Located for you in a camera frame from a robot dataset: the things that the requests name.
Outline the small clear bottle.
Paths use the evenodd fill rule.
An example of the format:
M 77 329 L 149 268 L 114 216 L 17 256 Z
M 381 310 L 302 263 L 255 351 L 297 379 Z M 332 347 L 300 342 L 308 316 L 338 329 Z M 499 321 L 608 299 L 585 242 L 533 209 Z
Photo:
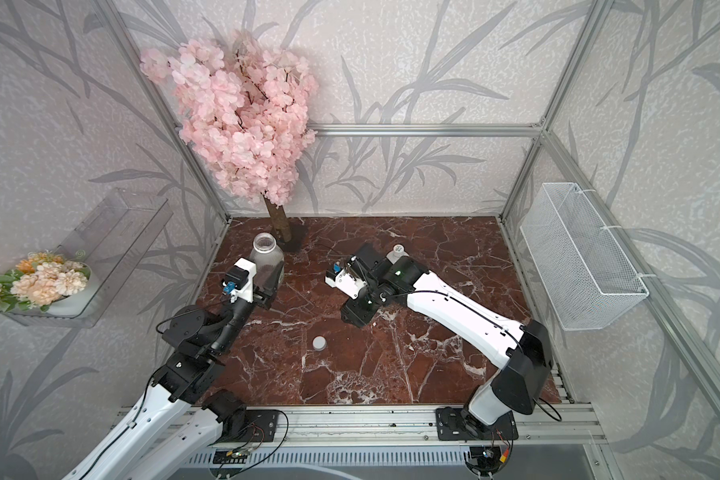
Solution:
M 270 233 L 257 234 L 249 259 L 256 266 L 254 285 L 262 290 L 276 290 L 283 282 L 285 267 L 284 253 L 276 238 Z

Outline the grey bottle cap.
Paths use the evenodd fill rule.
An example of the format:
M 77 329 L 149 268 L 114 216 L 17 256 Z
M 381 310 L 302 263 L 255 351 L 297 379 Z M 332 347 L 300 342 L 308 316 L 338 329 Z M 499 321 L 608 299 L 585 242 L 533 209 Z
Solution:
M 312 346 L 315 351 L 323 351 L 327 347 L 327 340 L 323 336 L 316 336 L 312 341 Z

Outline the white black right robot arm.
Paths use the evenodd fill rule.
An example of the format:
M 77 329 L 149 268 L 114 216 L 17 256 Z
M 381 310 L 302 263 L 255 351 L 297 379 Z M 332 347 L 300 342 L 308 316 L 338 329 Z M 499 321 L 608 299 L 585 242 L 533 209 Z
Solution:
M 326 283 L 347 295 L 343 322 L 363 328 L 391 302 L 422 314 L 476 348 L 497 369 L 460 409 L 436 411 L 442 440 L 515 440 L 514 416 L 530 415 L 553 367 L 549 332 L 541 323 L 506 318 L 450 287 L 400 245 L 382 255 L 365 243 L 330 266 Z

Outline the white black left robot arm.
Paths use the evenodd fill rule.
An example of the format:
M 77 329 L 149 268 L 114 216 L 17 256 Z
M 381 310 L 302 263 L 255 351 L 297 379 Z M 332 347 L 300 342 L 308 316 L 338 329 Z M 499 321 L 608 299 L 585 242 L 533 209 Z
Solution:
M 265 437 L 234 394 L 207 393 L 225 369 L 222 356 L 250 315 L 274 299 L 275 286 L 256 287 L 256 273 L 253 262 L 239 259 L 224 277 L 228 303 L 219 313 L 188 306 L 169 319 L 162 338 L 173 346 L 173 354 L 150 376 L 133 409 L 68 478 L 167 479 L 218 440 Z

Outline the white labelled plastic bottle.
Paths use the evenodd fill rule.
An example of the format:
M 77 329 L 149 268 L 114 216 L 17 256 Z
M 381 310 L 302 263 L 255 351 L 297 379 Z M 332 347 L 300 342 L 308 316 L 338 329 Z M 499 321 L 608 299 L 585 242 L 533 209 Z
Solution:
M 401 258 L 406 257 L 408 255 L 407 251 L 405 250 L 404 246 L 402 244 L 396 244 L 393 246 L 393 248 L 386 254 L 387 260 L 394 265 L 396 262 L 398 262 Z

